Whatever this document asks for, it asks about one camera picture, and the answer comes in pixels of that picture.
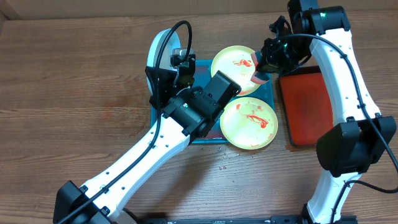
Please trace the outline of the yellow-green plate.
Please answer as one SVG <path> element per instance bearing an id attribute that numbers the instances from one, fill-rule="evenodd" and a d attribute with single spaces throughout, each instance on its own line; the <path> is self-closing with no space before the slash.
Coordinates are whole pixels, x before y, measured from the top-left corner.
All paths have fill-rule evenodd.
<path id="1" fill-rule="evenodd" d="M 274 109 L 265 101 L 241 97 L 229 102 L 220 117 L 221 132 L 234 146 L 255 150 L 275 138 L 278 119 Z"/>
<path id="2" fill-rule="evenodd" d="M 214 57 L 211 64 L 211 76 L 220 71 L 241 87 L 238 96 L 245 96 L 255 92 L 260 85 L 251 81 L 255 72 L 255 64 L 251 58 L 253 49 L 242 45 L 227 47 Z"/>

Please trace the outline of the light blue plate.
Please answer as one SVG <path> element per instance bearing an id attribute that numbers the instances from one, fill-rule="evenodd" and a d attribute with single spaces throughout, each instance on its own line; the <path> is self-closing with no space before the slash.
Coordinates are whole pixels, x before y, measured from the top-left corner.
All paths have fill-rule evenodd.
<path id="1" fill-rule="evenodd" d="M 166 29 L 159 32 L 155 39 L 152 41 L 152 44 L 149 49 L 148 57 L 147 57 L 147 65 L 146 65 L 146 75 L 147 75 L 147 84 L 150 90 L 151 95 L 154 94 L 155 81 L 157 80 L 155 77 L 155 65 L 157 62 L 157 58 L 160 52 L 160 48 L 166 39 L 167 34 L 171 31 L 171 29 Z M 160 65 L 159 65 L 159 80 L 160 83 L 173 82 L 177 75 L 177 69 L 173 68 L 170 64 L 170 57 L 173 54 L 175 49 L 181 47 L 180 39 L 177 33 L 173 33 L 170 37 L 169 41 L 165 45 L 165 49 L 162 52 Z"/>

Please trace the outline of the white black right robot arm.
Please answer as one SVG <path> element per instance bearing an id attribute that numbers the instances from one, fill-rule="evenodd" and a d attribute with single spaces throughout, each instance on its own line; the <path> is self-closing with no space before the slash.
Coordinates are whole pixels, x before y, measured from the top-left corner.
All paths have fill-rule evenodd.
<path id="1" fill-rule="evenodd" d="M 319 7 L 313 0 L 290 0 L 289 17 L 269 28 L 275 34 L 253 53 L 252 81 L 264 84 L 269 75 L 286 75 L 314 58 L 330 97 L 333 128 L 317 141 L 322 174 L 312 198 L 303 206 L 298 223 L 356 223 L 341 216 L 354 184 L 384 153 L 396 122 L 384 117 L 370 97 L 356 61 L 351 25 L 341 6 Z"/>

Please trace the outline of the green pink sponge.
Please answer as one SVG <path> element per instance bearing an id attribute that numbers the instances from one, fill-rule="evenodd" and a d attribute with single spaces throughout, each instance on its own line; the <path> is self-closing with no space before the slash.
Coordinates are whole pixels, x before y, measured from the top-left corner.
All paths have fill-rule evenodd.
<path id="1" fill-rule="evenodd" d="M 262 55 L 260 51 L 254 52 L 251 54 L 252 61 L 254 62 L 255 67 L 259 65 L 259 62 L 262 59 Z M 253 83 L 263 85 L 267 82 L 270 81 L 269 74 L 266 72 L 259 72 L 257 69 L 255 69 L 254 73 L 252 74 L 251 81 Z"/>

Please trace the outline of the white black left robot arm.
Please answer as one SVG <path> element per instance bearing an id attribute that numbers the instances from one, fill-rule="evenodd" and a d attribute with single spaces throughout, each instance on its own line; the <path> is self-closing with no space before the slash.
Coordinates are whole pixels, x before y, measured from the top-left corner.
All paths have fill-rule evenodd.
<path id="1" fill-rule="evenodd" d="M 54 223 L 111 223 L 144 182 L 167 160 L 206 136 L 240 86 L 218 72 L 202 88 L 181 89 L 150 131 L 113 165 L 81 187 L 57 192 Z"/>

